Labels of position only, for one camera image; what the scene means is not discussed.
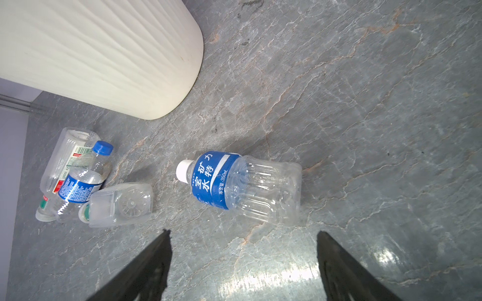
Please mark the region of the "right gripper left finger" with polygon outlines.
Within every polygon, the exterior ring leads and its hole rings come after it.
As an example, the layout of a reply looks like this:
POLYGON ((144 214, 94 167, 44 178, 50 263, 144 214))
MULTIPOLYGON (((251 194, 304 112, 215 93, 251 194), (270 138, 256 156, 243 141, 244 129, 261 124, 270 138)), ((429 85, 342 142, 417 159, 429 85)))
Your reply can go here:
POLYGON ((161 300, 173 256, 170 233, 163 230, 89 300, 161 300))

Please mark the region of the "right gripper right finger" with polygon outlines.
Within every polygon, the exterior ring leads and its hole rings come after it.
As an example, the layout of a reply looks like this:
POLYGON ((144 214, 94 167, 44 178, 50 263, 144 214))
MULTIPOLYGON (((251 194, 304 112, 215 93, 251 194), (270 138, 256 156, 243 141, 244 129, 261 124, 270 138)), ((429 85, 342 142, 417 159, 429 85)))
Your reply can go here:
POLYGON ((400 300, 329 233, 317 234, 317 254, 328 300, 400 300))

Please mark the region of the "blue label bottle white cap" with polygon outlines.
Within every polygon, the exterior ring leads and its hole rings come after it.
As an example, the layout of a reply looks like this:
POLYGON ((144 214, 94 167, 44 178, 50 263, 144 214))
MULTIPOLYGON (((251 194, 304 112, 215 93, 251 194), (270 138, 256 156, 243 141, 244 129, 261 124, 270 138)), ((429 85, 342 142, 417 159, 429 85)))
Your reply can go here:
POLYGON ((302 167, 236 153, 208 151, 182 160, 176 176, 201 203, 270 224, 299 221, 302 167))

